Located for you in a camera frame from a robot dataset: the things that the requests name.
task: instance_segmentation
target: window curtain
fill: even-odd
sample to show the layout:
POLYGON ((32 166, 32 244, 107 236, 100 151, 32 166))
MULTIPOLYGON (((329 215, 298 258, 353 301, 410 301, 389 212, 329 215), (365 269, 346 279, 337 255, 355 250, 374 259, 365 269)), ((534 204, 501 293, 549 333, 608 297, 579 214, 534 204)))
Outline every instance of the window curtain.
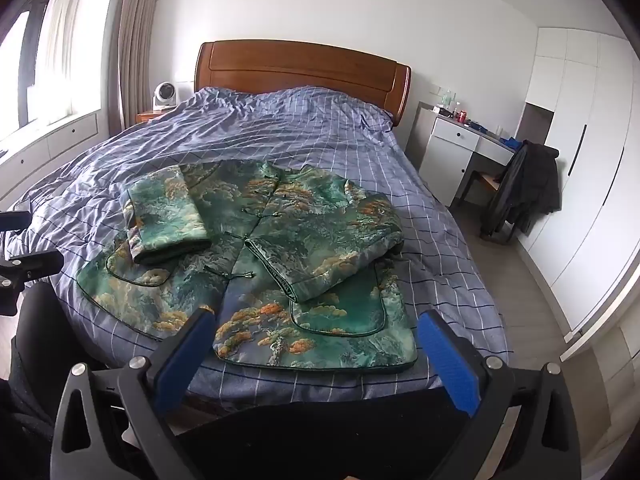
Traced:
POLYGON ((118 34, 120 118, 122 128, 151 109, 149 48, 156 0, 123 0, 118 34))
POLYGON ((43 125, 73 113, 71 44, 79 0, 49 0, 36 56, 36 116, 43 125))

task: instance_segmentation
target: blue object on desk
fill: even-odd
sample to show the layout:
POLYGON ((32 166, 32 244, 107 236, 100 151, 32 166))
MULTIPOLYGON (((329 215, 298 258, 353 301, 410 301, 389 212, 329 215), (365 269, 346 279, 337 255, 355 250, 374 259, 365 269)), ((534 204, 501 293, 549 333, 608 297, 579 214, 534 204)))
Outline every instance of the blue object on desk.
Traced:
POLYGON ((516 140, 513 137, 509 137, 509 139, 503 139, 502 137, 500 137, 500 142, 508 148, 511 148, 512 150, 517 150, 522 145, 522 142, 520 140, 516 140))

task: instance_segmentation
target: wooden headboard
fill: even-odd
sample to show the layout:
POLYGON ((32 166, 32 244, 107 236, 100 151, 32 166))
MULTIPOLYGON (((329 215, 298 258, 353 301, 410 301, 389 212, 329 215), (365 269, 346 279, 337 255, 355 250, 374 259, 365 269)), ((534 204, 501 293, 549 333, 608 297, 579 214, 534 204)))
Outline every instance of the wooden headboard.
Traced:
POLYGON ((220 86, 261 94, 297 86, 330 88, 402 118, 411 69, 384 57, 300 41, 228 40, 203 43, 195 91, 220 86))

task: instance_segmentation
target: desk drawer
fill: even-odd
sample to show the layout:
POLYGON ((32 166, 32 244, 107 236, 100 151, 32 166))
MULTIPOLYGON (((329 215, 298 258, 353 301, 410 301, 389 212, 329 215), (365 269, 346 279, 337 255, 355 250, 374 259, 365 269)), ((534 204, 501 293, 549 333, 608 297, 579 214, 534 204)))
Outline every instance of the desk drawer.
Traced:
POLYGON ((484 155, 491 160, 495 160, 503 166, 506 166, 513 156, 513 152, 510 152, 503 146, 500 146, 495 142, 491 142, 489 139, 485 139, 484 137, 480 137, 476 153, 480 153, 480 155, 484 155))
POLYGON ((469 130, 443 121, 442 119, 436 120, 432 135, 472 151, 476 148, 476 145, 478 145, 478 139, 480 138, 480 136, 469 130))

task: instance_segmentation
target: bedding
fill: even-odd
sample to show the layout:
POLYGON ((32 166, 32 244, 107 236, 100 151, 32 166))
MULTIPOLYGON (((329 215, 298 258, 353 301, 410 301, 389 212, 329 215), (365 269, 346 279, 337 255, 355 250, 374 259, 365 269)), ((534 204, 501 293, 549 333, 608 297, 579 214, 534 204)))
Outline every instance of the bedding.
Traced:
POLYGON ((133 329, 165 338, 206 308, 226 362, 391 373, 415 361, 393 262, 381 259, 402 247, 384 194, 312 166, 222 160, 145 175, 121 202, 127 240, 115 235, 76 281, 133 329), (149 264, 136 263, 141 245, 149 264))
MULTIPOLYGON (((122 192, 140 176, 175 165, 230 158, 268 160, 284 168, 311 164, 391 200, 404 246, 395 272, 414 331, 436 308, 454 332, 484 354, 508 360, 500 317, 466 243, 447 209, 424 187, 379 108, 323 88, 242 94, 203 88, 167 115, 139 124, 56 170, 28 191, 33 222, 8 234, 5 257, 57 247, 63 272, 50 280, 84 345, 122 365, 158 344, 89 301, 79 269, 126 230, 122 192)), ((295 400, 358 400, 439 386, 418 348, 415 365, 397 374, 310 374, 221 361, 213 352, 190 385, 194 394, 228 408, 295 400)))

